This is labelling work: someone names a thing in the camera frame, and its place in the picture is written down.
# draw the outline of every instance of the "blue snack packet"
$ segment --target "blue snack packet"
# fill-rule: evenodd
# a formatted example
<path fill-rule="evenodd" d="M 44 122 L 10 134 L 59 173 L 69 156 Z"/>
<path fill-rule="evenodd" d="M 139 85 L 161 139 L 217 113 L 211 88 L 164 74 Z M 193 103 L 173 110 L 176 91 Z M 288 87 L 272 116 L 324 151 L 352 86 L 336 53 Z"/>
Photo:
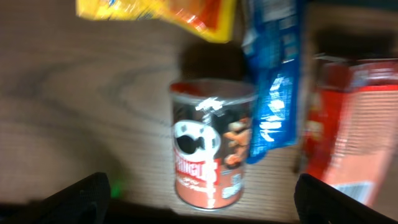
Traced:
<path fill-rule="evenodd" d="M 257 85 L 248 163 L 295 144 L 304 0 L 247 0 L 243 50 Z"/>

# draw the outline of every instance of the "pringles logo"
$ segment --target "pringles logo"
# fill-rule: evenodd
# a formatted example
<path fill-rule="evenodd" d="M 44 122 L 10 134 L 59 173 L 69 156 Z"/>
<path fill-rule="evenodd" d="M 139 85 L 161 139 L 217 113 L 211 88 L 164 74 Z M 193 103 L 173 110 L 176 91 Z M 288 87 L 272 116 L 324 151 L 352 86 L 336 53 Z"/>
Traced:
<path fill-rule="evenodd" d="M 219 179 L 220 135 L 198 121 L 181 120 L 174 125 L 175 169 L 180 174 L 216 184 Z"/>

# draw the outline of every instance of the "can lid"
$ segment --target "can lid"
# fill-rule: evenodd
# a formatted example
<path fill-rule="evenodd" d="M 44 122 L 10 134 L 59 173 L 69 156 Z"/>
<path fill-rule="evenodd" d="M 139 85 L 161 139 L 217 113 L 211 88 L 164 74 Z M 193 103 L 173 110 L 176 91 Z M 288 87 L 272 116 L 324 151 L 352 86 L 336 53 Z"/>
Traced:
<path fill-rule="evenodd" d="M 246 103 L 256 99 L 252 84 L 217 78 L 177 80 L 170 84 L 174 101 L 198 105 L 209 98 L 222 101 L 223 105 Z"/>

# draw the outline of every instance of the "can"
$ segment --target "can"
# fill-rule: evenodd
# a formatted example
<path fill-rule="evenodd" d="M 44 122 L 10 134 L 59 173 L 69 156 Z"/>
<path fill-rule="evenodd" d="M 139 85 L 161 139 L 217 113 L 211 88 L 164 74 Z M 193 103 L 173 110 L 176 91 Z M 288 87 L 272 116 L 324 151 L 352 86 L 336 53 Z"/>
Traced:
<path fill-rule="evenodd" d="M 170 85 L 175 191 L 202 210 L 237 202 L 243 193 L 254 86 L 199 79 Z"/>

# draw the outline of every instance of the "blue wrapper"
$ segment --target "blue wrapper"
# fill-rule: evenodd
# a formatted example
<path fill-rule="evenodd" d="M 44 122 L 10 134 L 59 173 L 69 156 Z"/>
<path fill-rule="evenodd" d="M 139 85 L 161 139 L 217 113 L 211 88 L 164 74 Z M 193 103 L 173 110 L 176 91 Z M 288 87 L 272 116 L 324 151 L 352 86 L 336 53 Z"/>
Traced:
<path fill-rule="evenodd" d="M 257 86 L 248 163 L 295 144 L 304 0 L 247 0 L 243 50 Z"/>

